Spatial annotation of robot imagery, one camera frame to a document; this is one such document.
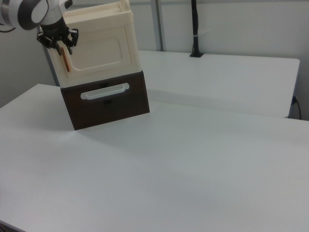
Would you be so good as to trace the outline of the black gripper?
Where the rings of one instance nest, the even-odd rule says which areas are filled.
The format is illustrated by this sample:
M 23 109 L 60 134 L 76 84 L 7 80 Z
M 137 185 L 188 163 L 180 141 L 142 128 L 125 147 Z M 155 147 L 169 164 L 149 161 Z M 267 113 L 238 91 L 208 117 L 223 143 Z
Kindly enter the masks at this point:
M 57 43 L 57 40 L 66 38 L 66 47 L 70 55 L 72 55 L 72 48 L 77 45 L 79 38 L 78 29 L 69 29 L 63 17 L 52 24 L 41 24 L 42 32 L 37 33 L 37 41 L 48 49 L 55 49 L 61 56 L 62 51 Z

